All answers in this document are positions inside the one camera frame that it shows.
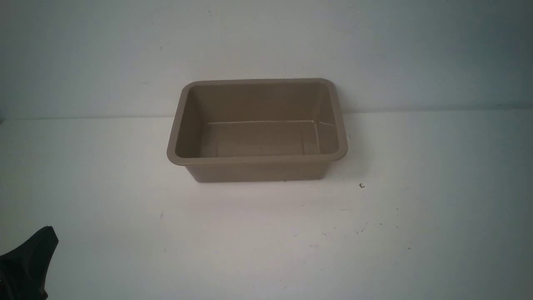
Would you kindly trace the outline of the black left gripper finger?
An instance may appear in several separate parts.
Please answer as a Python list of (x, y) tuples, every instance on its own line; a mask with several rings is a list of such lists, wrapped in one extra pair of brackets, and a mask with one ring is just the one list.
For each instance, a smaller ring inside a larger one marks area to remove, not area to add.
[(2, 300), (45, 300), (45, 281), (59, 243), (52, 226), (45, 226), (16, 249), (0, 257)]

